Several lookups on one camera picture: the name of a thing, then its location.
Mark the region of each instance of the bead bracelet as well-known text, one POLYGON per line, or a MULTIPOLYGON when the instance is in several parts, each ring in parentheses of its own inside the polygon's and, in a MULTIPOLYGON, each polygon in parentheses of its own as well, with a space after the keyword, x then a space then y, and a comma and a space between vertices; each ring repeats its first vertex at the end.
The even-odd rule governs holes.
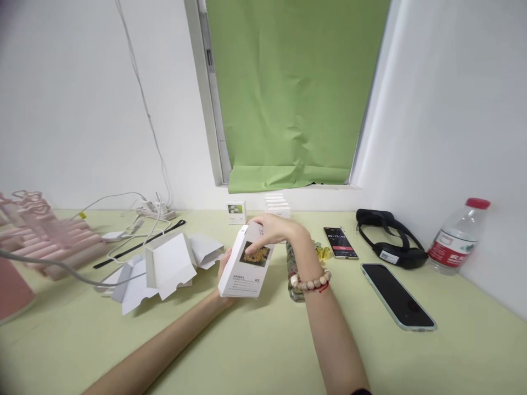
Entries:
POLYGON ((302 291, 311 291, 320 287, 325 286, 329 280, 331 280, 331 272, 328 269, 324 269, 324 275, 321 276, 319 279, 315 279, 313 281, 308 281, 306 283, 302 283, 300 281, 300 276, 298 274, 294 274, 291 276, 291 285, 293 288, 302 290, 302 291))

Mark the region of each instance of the smartphone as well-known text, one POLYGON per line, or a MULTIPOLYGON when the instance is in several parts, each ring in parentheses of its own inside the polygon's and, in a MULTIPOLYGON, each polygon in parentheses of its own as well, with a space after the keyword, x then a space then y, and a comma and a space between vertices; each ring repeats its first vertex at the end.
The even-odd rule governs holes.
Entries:
POLYGON ((395 323, 407 331, 433 331, 435 321, 383 264, 363 263, 362 272, 395 323))
POLYGON ((358 255, 340 228, 324 228, 336 259, 358 259, 358 255))

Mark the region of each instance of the headset strap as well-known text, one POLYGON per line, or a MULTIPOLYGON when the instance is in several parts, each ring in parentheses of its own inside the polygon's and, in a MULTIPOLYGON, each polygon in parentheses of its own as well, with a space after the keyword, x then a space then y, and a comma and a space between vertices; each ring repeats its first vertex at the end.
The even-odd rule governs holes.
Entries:
POLYGON ((371 242, 371 240, 366 237, 366 235, 364 234, 364 232, 362 231, 362 225, 364 224, 364 222, 366 222, 367 220, 369 219, 373 219, 373 218, 377 218, 377 217, 380 217, 381 219, 381 224, 382 224, 382 227, 383 229, 390 235, 392 236, 396 236, 396 237, 400 237, 401 240, 402 240, 402 247, 404 249, 409 249, 410 248, 410 242, 408 241, 408 238, 406 237, 406 235, 408 235, 415 243, 416 245, 421 249, 421 250, 424 250, 423 246, 421 245, 421 243, 419 242, 419 240, 416 239, 416 237, 412 234, 412 232, 410 232, 408 230, 408 228, 406 228, 402 223, 400 223, 399 221, 397 221, 396 219, 386 219, 385 217, 383 216, 380 216, 380 215, 377 215, 377 214, 370 214, 370 215, 366 215, 366 216, 363 216, 357 223, 357 226, 358 226, 358 232, 361 234, 361 236, 366 240, 366 242, 373 248, 374 246, 374 243, 371 242), (391 226, 392 228, 396 229, 397 232, 399 233, 399 236, 393 234, 390 229, 389 229, 389 226, 391 226))

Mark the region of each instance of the phone displaying timer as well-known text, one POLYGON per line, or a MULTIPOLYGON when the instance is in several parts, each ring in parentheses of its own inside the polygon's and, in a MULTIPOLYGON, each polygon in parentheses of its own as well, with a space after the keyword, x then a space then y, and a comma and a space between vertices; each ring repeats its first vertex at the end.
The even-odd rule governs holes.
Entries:
POLYGON ((340 228, 324 228, 336 259, 358 259, 358 255, 340 228))

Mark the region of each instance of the stack of boxes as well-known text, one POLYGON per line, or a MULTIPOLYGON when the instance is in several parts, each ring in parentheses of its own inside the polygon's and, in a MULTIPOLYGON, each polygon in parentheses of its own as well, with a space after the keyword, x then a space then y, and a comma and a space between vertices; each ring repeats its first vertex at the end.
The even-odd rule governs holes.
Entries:
POLYGON ((265 194, 265 212, 283 218, 291 218, 291 208, 282 193, 265 194))

